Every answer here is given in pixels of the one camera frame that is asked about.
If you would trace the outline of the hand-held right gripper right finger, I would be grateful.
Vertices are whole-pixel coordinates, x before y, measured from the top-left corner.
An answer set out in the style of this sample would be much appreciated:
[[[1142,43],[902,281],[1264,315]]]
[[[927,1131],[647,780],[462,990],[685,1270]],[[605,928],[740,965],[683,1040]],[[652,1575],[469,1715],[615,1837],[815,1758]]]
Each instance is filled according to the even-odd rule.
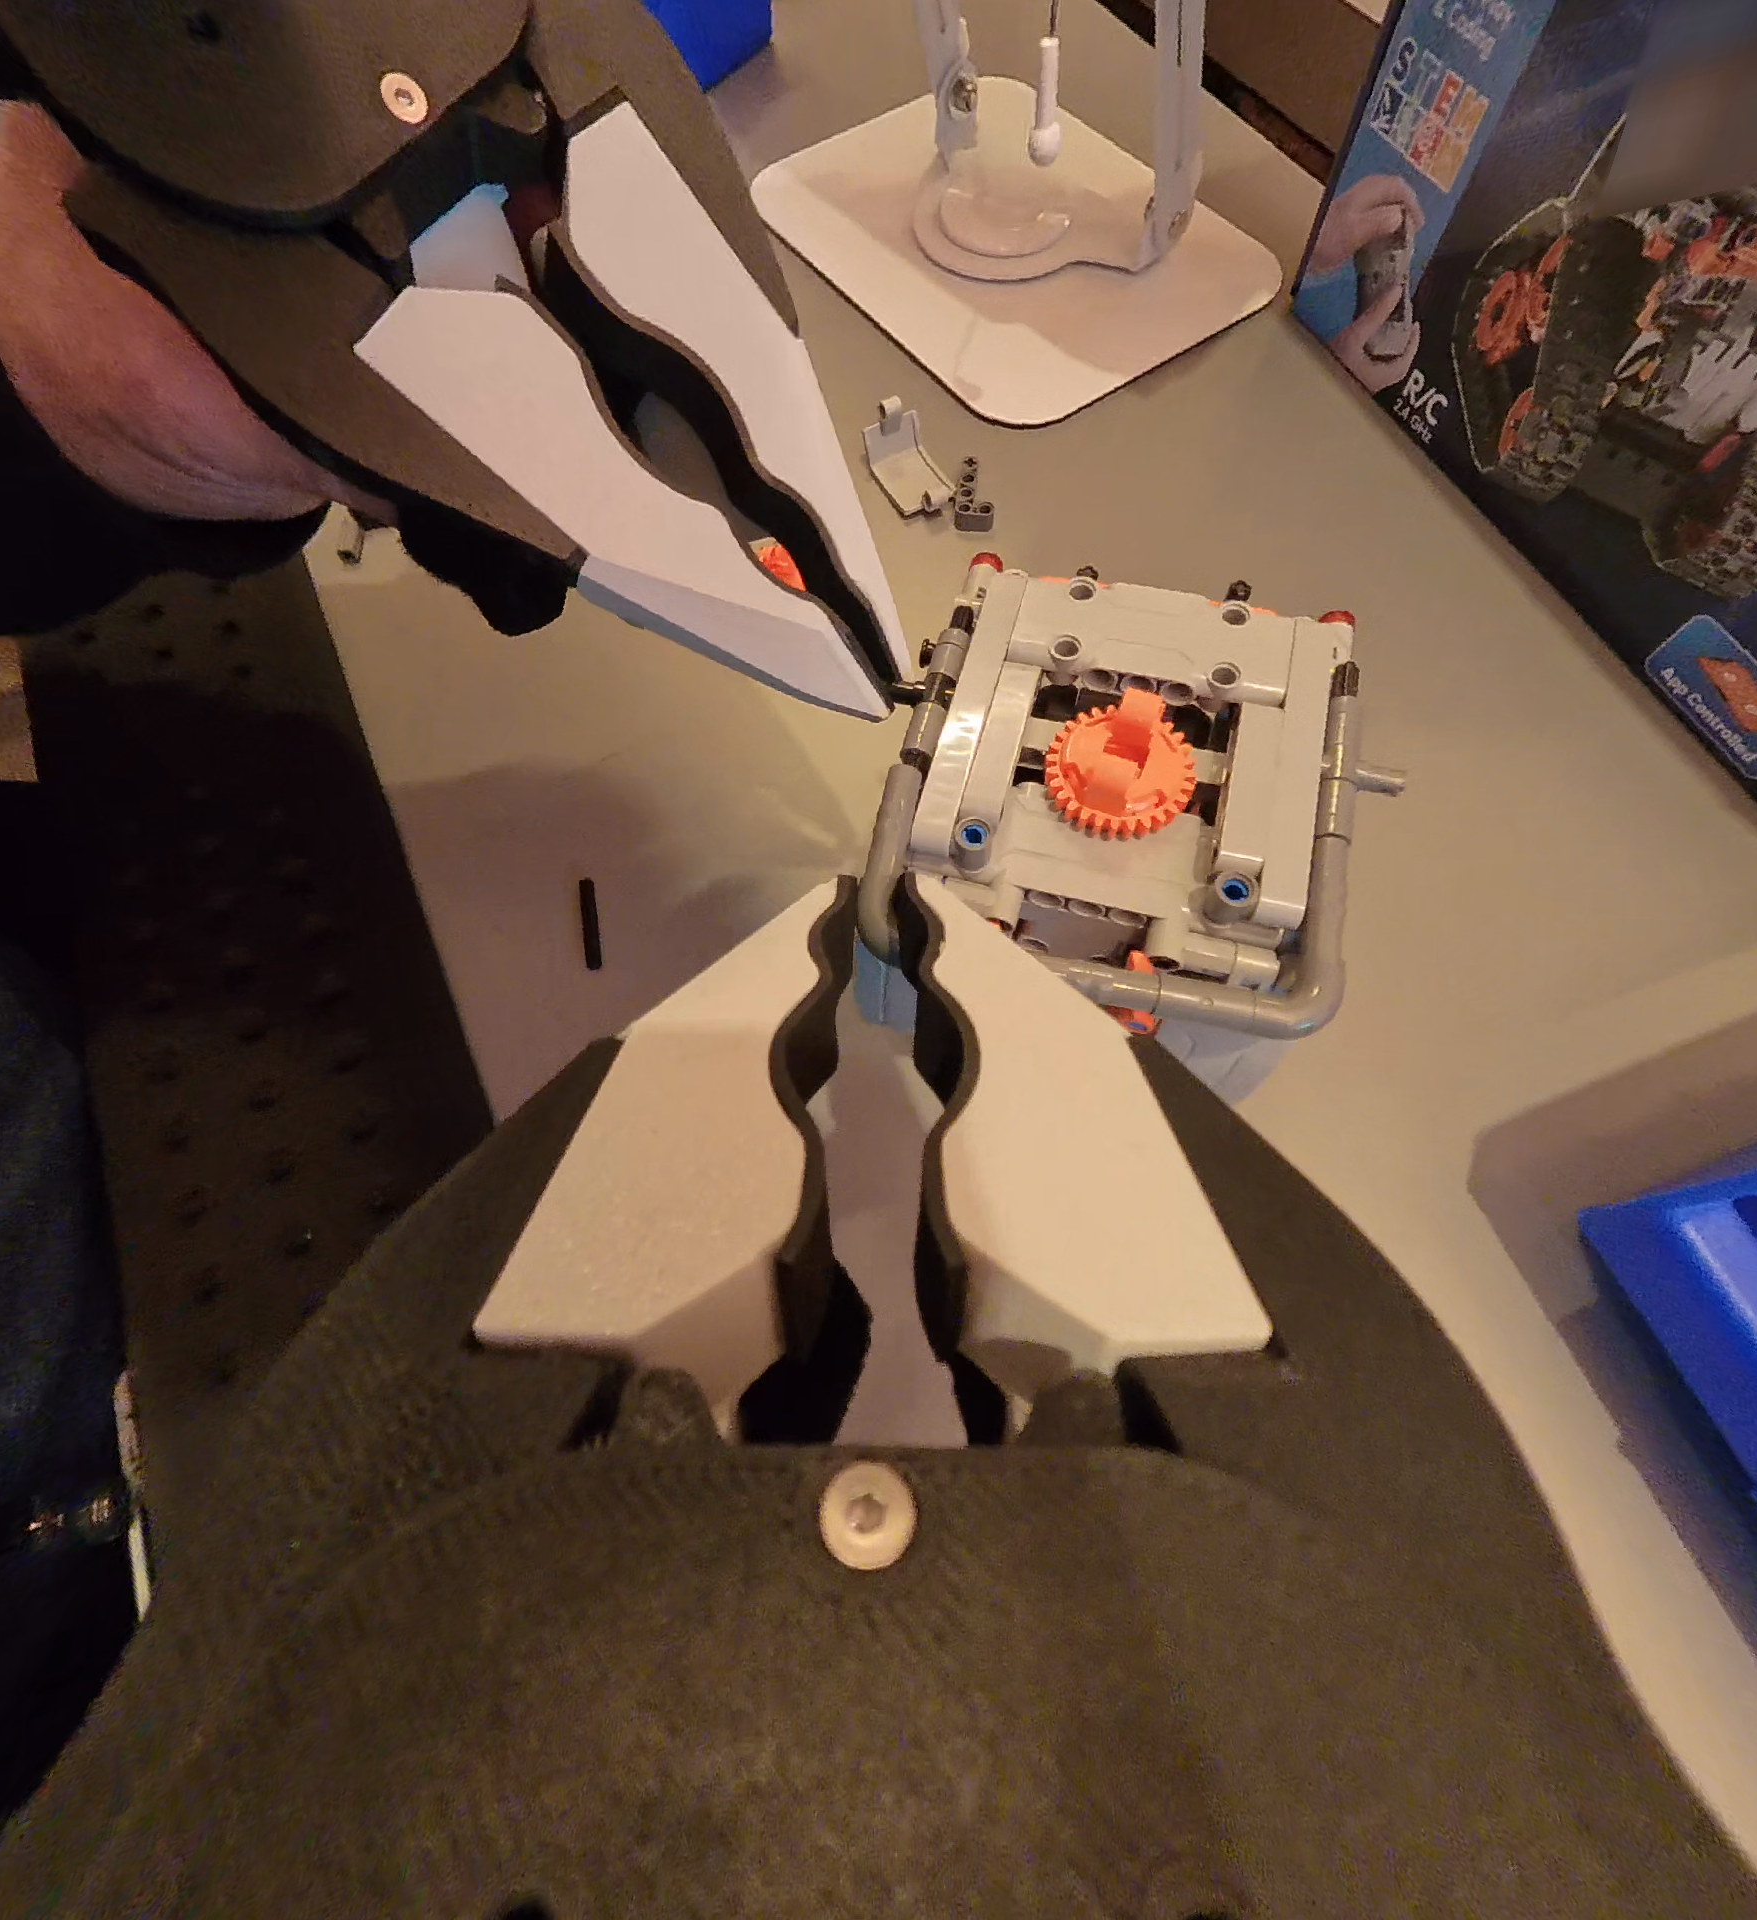
[[[965,1438],[1131,1360],[1259,1354],[1256,1298],[1125,1031],[937,880],[903,883],[915,1305]]]

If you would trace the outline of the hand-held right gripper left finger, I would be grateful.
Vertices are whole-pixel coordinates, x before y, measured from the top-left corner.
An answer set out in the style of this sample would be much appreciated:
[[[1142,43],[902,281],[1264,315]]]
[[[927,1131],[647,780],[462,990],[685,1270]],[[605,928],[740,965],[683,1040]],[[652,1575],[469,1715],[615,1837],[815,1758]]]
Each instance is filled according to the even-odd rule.
[[[825,1443],[856,1381],[809,1099],[837,1069],[856,885],[816,885],[631,1022],[473,1320],[695,1379],[745,1438]]]

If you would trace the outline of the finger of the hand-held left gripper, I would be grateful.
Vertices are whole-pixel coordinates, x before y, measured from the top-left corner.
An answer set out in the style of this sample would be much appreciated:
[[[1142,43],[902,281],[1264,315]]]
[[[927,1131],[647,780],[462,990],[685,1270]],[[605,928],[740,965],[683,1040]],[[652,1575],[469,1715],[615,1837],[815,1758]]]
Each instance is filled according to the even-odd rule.
[[[558,237],[607,313],[608,358],[695,430],[728,501],[789,548],[847,646],[903,654],[809,352],[635,104],[566,135]]]
[[[587,601],[816,709],[892,702],[832,618],[612,426],[585,361],[521,292],[407,288],[354,354],[583,548]]]

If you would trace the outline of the dark grey axle pin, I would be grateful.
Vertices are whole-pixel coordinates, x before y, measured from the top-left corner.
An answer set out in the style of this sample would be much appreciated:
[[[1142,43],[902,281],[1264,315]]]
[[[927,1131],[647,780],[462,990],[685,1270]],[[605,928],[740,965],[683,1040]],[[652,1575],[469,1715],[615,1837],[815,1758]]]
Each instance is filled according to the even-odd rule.
[[[1313,1032],[1323,1020],[1320,995],[1254,992],[1176,973],[1083,965],[1083,990],[1105,1008],[1121,1008],[1156,1020],[1194,1020],[1231,1032],[1293,1040]]]

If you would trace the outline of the blue plastic bin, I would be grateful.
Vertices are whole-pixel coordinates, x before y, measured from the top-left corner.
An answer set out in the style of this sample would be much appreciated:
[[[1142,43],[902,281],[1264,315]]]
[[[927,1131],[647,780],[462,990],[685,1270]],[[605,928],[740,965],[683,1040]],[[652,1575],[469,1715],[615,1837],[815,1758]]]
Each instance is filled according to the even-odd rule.
[[[772,40],[771,0],[653,0],[646,9],[704,91],[733,74]]]

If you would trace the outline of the dark grey elbow connector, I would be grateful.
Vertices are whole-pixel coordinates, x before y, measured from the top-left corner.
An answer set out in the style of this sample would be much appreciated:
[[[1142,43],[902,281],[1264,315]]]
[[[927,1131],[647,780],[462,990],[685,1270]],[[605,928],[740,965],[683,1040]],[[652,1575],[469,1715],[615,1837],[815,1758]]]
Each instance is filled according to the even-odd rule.
[[[874,864],[861,880],[856,938],[853,950],[853,997],[861,1019],[910,1034],[915,1020],[915,987],[903,971],[895,898],[905,876],[900,864]]]

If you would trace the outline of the grey white toy robot model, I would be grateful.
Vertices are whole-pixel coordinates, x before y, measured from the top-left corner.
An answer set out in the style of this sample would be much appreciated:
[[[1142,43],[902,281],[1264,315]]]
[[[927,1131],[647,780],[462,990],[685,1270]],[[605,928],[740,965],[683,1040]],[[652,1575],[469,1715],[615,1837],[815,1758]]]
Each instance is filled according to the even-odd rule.
[[[898,928],[902,885],[937,880],[1096,1006],[1083,965],[1274,992],[1355,616],[1000,563],[918,799]]]

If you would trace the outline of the grey axle rod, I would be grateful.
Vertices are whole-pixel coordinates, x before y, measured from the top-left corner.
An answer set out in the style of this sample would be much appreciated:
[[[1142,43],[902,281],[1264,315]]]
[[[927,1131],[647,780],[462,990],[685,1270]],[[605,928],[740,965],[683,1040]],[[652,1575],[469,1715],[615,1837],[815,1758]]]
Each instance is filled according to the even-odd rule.
[[[1335,666],[1329,684],[1307,906],[1300,925],[1304,944],[1313,952],[1327,952],[1344,932],[1349,847],[1360,797],[1397,797],[1404,791],[1404,775],[1361,761],[1357,693],[1360,667],[1355,660],[1345,660]]]
[[[957,674],[965,660],[977,614],[983,608],[987,590],[1000,574],[1003,563],[994,552],[981,550],[973,555],[943,632],[923,654],[923,674],[915,686],[914,716],[908,725],[898,762],[888,773],[881,789],[863,876],[875,861],[881,865],[892,865],[894,861],[900,865],[908,864],[915,808],[931,769],[943,716],[955,693]]]

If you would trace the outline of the person's left hand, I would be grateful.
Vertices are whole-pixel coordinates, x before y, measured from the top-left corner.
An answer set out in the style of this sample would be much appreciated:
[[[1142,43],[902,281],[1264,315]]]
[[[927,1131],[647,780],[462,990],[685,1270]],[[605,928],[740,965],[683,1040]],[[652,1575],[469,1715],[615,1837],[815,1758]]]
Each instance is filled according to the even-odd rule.
[[[356,494],[237,396],[184,324],[93,252],[67,210],[80,158],[53,118],[0,120],[0,364],[88,481],[148,515],[287,520]]]

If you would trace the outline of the light grey curved panel piece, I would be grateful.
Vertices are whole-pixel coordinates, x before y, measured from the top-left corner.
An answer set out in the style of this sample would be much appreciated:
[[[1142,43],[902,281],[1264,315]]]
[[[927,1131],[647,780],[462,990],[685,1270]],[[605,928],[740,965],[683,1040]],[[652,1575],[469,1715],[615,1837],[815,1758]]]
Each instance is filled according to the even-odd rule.
[[[940,515],[952,499],[952,482],[926,454],[911,407],[895,396],[880,402],[878,417],[863,430],[865,465],[900,516]]]

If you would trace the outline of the white stand base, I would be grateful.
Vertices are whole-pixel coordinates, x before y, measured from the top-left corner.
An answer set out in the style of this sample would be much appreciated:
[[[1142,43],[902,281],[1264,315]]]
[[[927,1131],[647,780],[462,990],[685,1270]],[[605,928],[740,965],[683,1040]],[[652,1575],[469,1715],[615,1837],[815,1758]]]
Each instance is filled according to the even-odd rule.
[[[1274,254],[1197,205],[1204,5],[1154,6],[1154,160],[1037,86],[983,77],[918,2],[927,94],[752,179],[768,228],[979,420],[1065,420],[1263,310]]]

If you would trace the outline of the blue robot kit box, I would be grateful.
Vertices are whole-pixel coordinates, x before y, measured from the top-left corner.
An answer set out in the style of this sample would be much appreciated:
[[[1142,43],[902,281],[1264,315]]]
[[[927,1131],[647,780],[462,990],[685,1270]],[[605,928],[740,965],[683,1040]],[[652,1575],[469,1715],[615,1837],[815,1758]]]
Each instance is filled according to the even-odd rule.
[[[1394,5],[1293,313],[1757,804],[1757,5]]]

